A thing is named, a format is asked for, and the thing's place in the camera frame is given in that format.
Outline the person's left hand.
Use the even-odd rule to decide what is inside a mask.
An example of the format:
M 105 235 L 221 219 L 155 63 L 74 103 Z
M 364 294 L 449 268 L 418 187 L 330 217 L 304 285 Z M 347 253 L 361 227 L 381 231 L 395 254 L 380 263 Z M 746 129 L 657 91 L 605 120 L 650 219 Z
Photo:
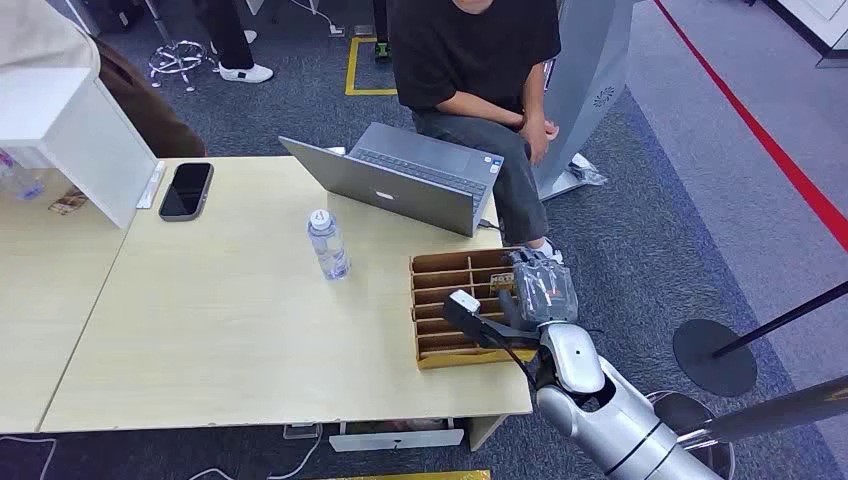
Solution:
M 549 136 L 544 117 L 527 115 L 519 134 L 530 146 L 530 164 L 537 165 L 543 159 L 549 146 Z

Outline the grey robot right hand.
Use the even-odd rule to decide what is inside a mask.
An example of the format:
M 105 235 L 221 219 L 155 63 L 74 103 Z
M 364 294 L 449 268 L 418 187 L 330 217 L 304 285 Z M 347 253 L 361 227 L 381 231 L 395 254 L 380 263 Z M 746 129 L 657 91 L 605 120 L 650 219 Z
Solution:
M 578 299 L 570 270 L 529 248 L 509 250 L 512 280 L 494 286 L 509 325 L 535 331 L 550 323 L 575 324 Z

